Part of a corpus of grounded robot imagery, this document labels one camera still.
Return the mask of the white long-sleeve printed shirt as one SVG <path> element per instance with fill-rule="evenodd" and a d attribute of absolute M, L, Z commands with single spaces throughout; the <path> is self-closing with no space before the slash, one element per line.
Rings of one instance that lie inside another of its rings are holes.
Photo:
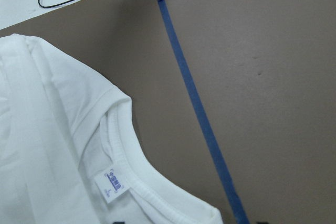
<path fill-rule="evenodd" d="M 1 223 L 222 223 L 145 158 L 132 101 L 39 37 L 1 38 Z"/>

